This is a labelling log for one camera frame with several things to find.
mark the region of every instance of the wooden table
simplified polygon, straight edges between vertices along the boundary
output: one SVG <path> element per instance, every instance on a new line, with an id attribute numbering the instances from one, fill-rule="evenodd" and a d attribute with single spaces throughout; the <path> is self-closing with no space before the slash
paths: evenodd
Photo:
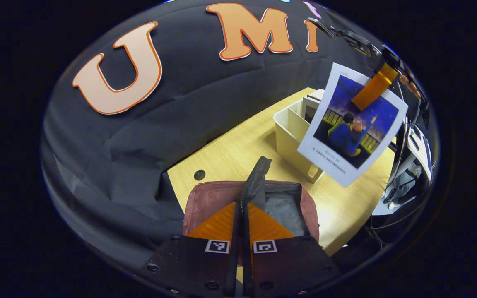
<path id="1" fill-rule="evenodd" d="M 187 197 L 199 183 L 245 181 L 261 155 L 273 160 L 267 180 L 301 183 L 310 193 L 320 223 L 320 245 L 332 256 L 362 227 L 377 206 L 393 166 L 394 153 L 386 149 L 349 187 L 343 188 L 324 174 L 315 184 L 276 152 L 273 114 L 310 94 L 303 89 L 254 115 L 168 170 L 176 197 L 185 212 Z M 196 181 L 194 174 L 206 177 Z"/>

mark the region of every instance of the orange letter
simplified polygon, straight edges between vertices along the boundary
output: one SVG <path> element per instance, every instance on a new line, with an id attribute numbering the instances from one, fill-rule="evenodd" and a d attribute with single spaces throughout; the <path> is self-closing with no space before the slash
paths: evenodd
<path id="1" fill-rule="evenodd" d="M 318 41 L 316 40 L 316 25 L 314 25 L 308 19 L 305 20 L 306 30 L 308 31 L 308 43 L 306 45 L 306 50 L 309 52 L 318 51 Z"/>
<path id="2" fill-rule="evenodd" d="M 150 38 L 150 31 L 157 26 L 150 22 L 121 36 L 114 48 L 125 47 L 136 69 L 136 79 L 128 87 L 114 90 L 102 75 L 100 53 L 88 61 L 73 79 L 72 85 L 80 88 L 87 103 L 102 114 L 121 113 L 145 98 L 156 88 L 161 79 L 161 61 Z"/>
<path id="3" fill-rule="evenodd" d="M 288 53 L 292 51 L 292 44 L 286 28 L 286 13 L 267 8 L 259 22 L 246 7 L 236 3 L 220 3 L 207 6 L 207 11 L 216 13 L 222 24 L 225 48 L 220 52 L 220 58 L 229 61 L 247 57 L 251 53 L 250 47 L 244 44 L 242 33 L 255 47 L 257 52 L 263 53 L 270 34 L 272 42 L 268 47 L 273 53 Z"/>

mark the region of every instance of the light wood surface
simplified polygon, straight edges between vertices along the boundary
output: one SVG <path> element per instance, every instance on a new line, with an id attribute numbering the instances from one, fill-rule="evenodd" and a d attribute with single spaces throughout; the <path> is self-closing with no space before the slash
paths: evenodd
<path id="1" fill-rule="evenodd" d="M 310 193 L 320 223 L 320 245 L 332 256 L 347 243 L 377 206 L 393 165 L 394 153 L 386 149 L 375 163 L 349 187 L 343 188 L 328 174 L 315 184 L 276 152 L 273 114 L 313 92 L 303 89 L 254 115 L 168 170 L 180 205 L 185 211 L 193 187 L 209 181 L 245 181 L 261 155 L 273 160 L 267 180 L 301 183 Z M 194 174 L 206 177 L 196 181 Z"/>

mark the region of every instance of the orange clip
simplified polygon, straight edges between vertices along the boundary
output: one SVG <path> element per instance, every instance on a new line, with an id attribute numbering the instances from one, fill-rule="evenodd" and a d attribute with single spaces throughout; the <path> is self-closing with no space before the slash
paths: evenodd
<path id="1" fill-rule="evenodd" d="M 351 100 L 361 111 L 372 104 L 397 78 L 399 73 L 384 63 L 378 73 L 364 86 L 358 94 Z"/>

